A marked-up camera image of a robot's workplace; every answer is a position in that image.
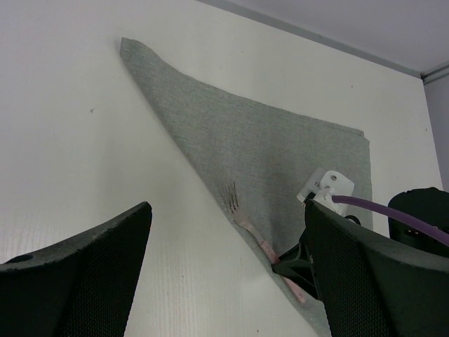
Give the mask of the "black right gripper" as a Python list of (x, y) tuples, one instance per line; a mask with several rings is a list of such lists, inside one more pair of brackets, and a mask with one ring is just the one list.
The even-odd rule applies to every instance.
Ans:
[(299, 242), (279, 257), (272, 265), (272, 271), (294, 282), (313, 298), (319, 298), (315, 285), (313, 263), (309, 259), (307, 230), (301, 234)]

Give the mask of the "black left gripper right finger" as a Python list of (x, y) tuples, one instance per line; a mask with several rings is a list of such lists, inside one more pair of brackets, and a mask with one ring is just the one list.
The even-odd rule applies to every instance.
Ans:
[(448, 259), (309, 201), (306, 234), (332, 336), (447, 336)]

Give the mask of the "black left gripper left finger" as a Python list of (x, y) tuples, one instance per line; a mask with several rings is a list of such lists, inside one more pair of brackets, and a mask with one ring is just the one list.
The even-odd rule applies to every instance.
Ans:
[(151, 224), (142, 202), (1, 264), (1, 335), (123, 336)]

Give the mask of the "pink handled fork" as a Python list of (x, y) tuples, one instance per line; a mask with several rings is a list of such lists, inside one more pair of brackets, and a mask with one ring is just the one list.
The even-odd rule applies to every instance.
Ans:
[(255, 240), (259, 250), (269, 263), (270, 271), (281, 278), (283, 283), (288, 287), (290, 293), (300, 302), (306, 303), (306, 291), (303, 286), (308, 287), (310, 283), (293, 269), (290, 261), (281, 260), (274, 251), (270, 243), (260, 234), (256, 227), (252, 224), (249, 216), (240, 205), (235, 182), (225, 183), (222, 186), (222, 199), (225, 208), (232, 220)]

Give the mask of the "grey cloth napkin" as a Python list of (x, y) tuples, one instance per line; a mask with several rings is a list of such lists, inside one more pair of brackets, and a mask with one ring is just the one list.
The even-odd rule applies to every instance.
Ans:
[(371, 199), (369, 142), (363, 131), (303, 116), (200, 82), (150, 47), (122, 39), (120, 56), (167, 133), (220, 207), (225, 188), (277, 254), (305, 228), (297, 199), (316, 169), (338, 171)]

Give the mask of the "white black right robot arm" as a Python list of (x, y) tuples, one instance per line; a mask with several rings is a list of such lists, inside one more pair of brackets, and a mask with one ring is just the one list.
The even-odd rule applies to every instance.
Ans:
[[(388, 217), (389, 236), (396, 242), (415, 249), (448, 257), (448, 245), (435, 235), (421, 231), (414, 220), (403, 221), (404, 213), (408, 217), (420, 220), (435, 228), (435, 231), (448, 234), (448, 193), (435, 187), (402, 192), (393, 197), (387, 206), (365, 199), (336, 195), (333, 201), (382, 214)], [(307, 233), (303, 232), (299, 243), (281, 255), (272, 263), (272, 271), (304, 289), (316, 300), (321, 300), (315, 281), (312, 258), (308, 256)]]

